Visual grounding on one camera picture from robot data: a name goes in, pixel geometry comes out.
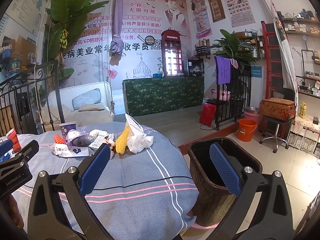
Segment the white paper bag blue logo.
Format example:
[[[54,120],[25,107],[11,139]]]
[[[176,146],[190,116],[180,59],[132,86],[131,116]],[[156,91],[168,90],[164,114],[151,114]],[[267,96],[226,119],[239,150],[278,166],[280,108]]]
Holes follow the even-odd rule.
[[[52,154],[61,158],[81,158],[90,156],[90,151],[87,147],[76,147],[54,143],[50,146],[50,149]]]

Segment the white red plastic bag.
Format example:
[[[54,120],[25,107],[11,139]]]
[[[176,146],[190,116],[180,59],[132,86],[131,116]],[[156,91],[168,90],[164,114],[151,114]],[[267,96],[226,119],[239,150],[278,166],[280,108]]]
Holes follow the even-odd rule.
[[[75,140],[75,139],[78,139],[78,138],[80,138],[80,137],[87,136],[87,135],[88,135],[88,133],[85,132],[85,131],[77,131],[77,130],[75,130],[75,129],[71,129],[71,130],[67,133],[65,140],[66,140],[67,142],[72,142],[72,141]]]

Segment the white face mask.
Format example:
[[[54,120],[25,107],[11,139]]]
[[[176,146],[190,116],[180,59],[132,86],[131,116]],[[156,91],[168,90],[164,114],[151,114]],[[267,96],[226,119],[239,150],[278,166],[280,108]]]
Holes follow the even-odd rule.
[[[125,114],[125,118],[126,127],[129,128],[126,145],[130,152],[137,154],[145,148],[150,148],[153,144],[153,136],[144,133],[143,127],[132,116]]]

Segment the dark woven trash bin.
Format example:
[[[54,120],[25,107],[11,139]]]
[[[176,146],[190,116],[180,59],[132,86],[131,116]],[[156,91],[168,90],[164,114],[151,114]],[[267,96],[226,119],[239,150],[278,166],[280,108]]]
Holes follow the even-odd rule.
[[[190,144],[189,170],[199,191],[193,213],[197,224],[204,227],[219,223],[235,201],[235,195],[229,193],[209,156],[209,149],[216,142],[242,166],[249,166],[256,172],[263,171],[260,161],[232,139],[213,138]]]

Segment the black iron fence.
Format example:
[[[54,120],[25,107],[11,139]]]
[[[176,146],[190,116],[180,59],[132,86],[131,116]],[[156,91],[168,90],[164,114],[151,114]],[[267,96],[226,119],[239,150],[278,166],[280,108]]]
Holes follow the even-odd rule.
[[[1,136],[14,128],[19,134],[41,134],[55,129],[53,110],[65,121],[59,84],[59,63],[33,64],[1,82]]]

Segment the purple paper cup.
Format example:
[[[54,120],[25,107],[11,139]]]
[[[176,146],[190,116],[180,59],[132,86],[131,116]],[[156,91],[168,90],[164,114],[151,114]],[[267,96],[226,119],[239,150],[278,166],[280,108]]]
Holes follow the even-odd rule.
[[[66,140],[67,134],[70,130],[76,130],[76,121],[59,124],[62,138]]]

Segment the crumpled white tissue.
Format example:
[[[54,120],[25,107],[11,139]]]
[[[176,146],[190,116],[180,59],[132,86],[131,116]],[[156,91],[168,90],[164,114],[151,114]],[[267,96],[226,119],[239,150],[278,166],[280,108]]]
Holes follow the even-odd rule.
[[[106,137],[108,135],[108,133],[106,131],[102,131],[102,130],[99,130],[99,129],[94,129],[94,130],[91,130],[89,132],[89,136],[94,138],[94,139],[99,135],[102,135],[103,137]]]

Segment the white swing sofa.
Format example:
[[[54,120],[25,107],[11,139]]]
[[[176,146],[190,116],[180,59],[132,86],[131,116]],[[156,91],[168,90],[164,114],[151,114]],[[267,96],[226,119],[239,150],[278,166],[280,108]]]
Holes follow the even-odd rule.
[[[102,124],[114,120],[111,87],[107,81],[60,89],[60,100],[54,91],[45,97],[41,109],[44,128],[59,129],[62,123],[57,103],[61,103],[65,122],[76,122],[78,127]]]

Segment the orange plastic bucket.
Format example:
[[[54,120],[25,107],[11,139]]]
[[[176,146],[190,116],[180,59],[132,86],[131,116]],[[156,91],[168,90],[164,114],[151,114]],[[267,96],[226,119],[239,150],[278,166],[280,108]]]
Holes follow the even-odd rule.
[[[253,134],[258,126],[258,123],[252,119],[240,119],[238,138],[243,142],[250,142]]]

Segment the green white milk carton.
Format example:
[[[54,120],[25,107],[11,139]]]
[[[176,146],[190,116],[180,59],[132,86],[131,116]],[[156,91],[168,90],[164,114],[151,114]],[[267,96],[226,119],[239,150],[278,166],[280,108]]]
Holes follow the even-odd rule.
[[[99,135],[95,139],[93,138],[93,141],[89,145],[89,148],[95,152],[98,150],[98,148],[102,144],[107,144],[110,147],[110,151],[111,151],[110,159],[112,159],[114,156],[114,147],[115,147],[114,134],[108,133],[108,135],[106,137]]]

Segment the yellow foam fruit net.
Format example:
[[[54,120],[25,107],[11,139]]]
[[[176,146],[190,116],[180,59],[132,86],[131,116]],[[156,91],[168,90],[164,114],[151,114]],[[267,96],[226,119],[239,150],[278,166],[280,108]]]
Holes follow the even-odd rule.
[[[126,125],[122,134],[118,137],[118,139],[116,140],[116,143],[115,143],[117,153],[119,153],[119,154],[125,153],[129,132],[130,132],[130,127],[129,127],[129,125]]]

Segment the blue striped tablecloth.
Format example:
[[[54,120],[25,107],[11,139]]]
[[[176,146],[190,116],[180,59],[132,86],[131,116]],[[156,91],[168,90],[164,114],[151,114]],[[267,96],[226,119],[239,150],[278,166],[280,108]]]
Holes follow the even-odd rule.
[[[199,191],[180,150],[153,128],[143,129],[153,136],[152,146],[137,154],[128,149],[125,154],[115,154],[85,198],[114,239],[173,239],[195,223],[191,210]],[[18,135],[22,147],[32,140],[40,147],[28,162],[32,180],[13,193],[26,232],[30,198],[39,172],[63,173],[84,159],[52,154],[50,146],[56,133]]]

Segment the pink bucket with basin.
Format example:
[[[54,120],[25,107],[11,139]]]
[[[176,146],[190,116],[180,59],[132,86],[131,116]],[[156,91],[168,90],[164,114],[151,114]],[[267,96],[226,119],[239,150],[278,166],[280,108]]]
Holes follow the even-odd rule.
[[[244,108],[245,119],[251,119],[260,125],[262,115],[259,113],[259,108],[257,107],[245,107]]]

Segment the yellow bottle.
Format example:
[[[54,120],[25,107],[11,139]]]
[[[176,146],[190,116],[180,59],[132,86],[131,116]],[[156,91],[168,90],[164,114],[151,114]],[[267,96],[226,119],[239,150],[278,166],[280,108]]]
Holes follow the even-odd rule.
[[[299,110],[299,113],[298,113],[300,118],[302,118],[302,119],[306,118],[306,109],[307,109],[306,102],[305,101],[301,102],[300,110]]]

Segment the orange patterned case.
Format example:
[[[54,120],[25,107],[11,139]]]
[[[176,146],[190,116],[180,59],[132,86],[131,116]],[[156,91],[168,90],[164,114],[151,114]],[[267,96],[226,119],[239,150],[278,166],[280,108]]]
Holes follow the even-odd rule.
[[[259,104],[259,114],[281,121],[288,121],[296,116],[296,105],[293,101],[286,99],[264,99]]]

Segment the black metal railing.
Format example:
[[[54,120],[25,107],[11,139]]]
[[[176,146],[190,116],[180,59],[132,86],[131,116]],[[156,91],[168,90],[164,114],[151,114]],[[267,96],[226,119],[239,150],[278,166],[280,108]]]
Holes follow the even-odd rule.
[[[216,84],[216,103],[214,117],[215,130],[219,130],[225,121],[237,122],[244,113],[244,108],[251,104],[251,72],[248,68],[241,71],[231,65],[230,83]]]

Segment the red shopping bag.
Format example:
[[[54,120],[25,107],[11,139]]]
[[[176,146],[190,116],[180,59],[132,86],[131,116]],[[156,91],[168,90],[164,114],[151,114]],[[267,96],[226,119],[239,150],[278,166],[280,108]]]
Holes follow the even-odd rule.
[[[216,105],[205,103],[203,105],[203,109],[199,118],[199,123],[211,127],[214,120],[215,112]]]

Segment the red ladder shelf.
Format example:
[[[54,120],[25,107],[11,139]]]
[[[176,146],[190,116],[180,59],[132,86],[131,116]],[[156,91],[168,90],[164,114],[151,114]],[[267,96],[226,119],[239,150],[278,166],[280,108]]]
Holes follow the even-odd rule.
[[[274,91],[283,88],[281,53],[273,23],[261,21],[264,52],[266,59],[266,92],[265,98],[273,96]]]

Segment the green floral covered counter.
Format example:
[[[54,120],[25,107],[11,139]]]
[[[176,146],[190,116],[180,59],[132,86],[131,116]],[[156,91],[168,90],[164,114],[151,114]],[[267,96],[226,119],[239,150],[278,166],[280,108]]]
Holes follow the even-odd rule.
[[[123,81],[125,111],[131,116],[174,111],[203,104],[204,77],[178,76]]]

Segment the purple folded umbrella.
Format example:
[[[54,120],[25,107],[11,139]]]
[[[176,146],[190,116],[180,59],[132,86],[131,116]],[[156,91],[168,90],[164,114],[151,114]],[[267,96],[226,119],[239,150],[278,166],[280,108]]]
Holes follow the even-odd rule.
[[[123,26],[123,0],[114,0],[112,19],[112,41],[110,44],[110,65],[118,66],[124,50],[124,41],[121,38]]]

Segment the large banana plant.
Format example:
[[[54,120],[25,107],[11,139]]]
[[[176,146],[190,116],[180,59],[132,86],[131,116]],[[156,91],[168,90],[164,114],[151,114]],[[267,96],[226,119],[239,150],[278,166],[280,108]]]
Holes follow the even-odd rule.
[[[89,13],[100,9],[108,1],[96,0],[50,0],[50,7],[46,9],[50,23],[46,24],[44,59],[49,62],[57,61],[57,72],[60,81],[65,81],[74,69],[67,68],[65,57],[72,52],[71,47],[85,30]]]

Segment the purple hanging towel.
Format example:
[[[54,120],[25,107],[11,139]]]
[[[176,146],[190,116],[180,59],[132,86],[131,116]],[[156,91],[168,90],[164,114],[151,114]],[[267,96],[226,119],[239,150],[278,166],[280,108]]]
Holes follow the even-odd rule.
[[[230,83],[231,80],[231,62],[230,59],[215,56],[216,63],[216,83],[218,85],[224,85]]]

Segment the green potted plant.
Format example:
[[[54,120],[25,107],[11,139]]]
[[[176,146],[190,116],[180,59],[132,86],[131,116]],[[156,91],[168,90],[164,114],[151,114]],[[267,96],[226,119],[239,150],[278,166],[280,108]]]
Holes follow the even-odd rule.
[[[253,46],[248,42],[241,42],[235,32],[229,33],[225,29],[220,29],[222,38],[216,39],[214,48],[218,51],[214,53],[215,56],[222,56],[228,59],[234,59],[242,66],[249,66],[256,62],[252,56]]]

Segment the small black display box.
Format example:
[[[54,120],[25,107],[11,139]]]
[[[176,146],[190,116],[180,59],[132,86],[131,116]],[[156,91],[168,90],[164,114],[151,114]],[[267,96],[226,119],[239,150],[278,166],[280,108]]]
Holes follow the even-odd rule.
[[[193,59],[183,61],[183,72],[186,76],[202,76],[204,75],[203,60]]]

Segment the red phone booth cabinet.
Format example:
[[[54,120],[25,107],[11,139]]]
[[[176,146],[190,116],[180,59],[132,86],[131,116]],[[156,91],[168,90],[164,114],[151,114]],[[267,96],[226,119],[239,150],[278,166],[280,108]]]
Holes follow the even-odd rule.
[[[162,63],[165,76],[178,76],[183,72],[180,33],[167,29],[161,34]]]

